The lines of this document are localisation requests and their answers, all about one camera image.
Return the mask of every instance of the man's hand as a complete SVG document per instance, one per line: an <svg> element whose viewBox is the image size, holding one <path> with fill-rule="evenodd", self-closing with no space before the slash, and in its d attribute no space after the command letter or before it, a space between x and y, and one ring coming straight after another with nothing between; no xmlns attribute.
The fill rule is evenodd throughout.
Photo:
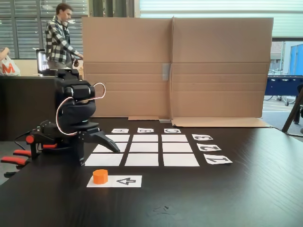
<svg viewBox="0 0 303 227"><path fill-rule="evenodd" d="M79 61L78 61L78 60L75 60L74 66L75 66L75 67L78 67L78 66L79 66Z"/></svg>
<svg viewBox="0 0 303 227"><path fill-rule="evenodd" d="M7 51L7 54L9 54L9 52L10 52L9 48L5 47L4 50Z"/></svg>
<svg viewBox="0 0 303 227"><path fill-rule="evenodd" d="M79 53L77 56L80 58L80 60L83 60L83 55L82 54Z"/></svg>

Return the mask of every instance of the plaid shirt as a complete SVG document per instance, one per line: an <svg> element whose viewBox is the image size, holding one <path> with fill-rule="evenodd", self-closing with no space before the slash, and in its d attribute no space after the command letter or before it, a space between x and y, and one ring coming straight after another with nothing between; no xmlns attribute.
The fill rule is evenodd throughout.
<svg viewBox="0 0 303 227"><path fill-rule="evenodd" d="M46 25L46 59L66 64L67 52L72 55L79 54L70 42L70 32L67 22L61 22L57 16Z"/></svg>

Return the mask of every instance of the orange cylinder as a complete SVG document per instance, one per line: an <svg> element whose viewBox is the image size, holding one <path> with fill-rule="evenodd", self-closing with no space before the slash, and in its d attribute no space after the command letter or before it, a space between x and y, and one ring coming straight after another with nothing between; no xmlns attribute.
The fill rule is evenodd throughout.
<svg viewBox="0 0 303 227"><path fill-rule="evenodd" d="M108 181L108 172L106 169L98 169L93 172L95 184L104 184Z"/></svg>

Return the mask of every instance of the robotic arm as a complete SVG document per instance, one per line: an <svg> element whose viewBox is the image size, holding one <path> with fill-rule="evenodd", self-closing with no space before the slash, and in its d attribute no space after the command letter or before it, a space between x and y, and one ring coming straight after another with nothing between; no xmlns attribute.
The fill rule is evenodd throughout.
<svg viewBox="0 0 303 227"><path fill-rule="evenodd" d="M26 141L31 145L32 159L37 157L36 145L42 152L71 152L84 165L84 142L100 144L113 152L118 146L89 118L96 110L95 89L89 82L79 80L77 70L58 70L56 82L56 123L44 121L33 130Z"/></svg>

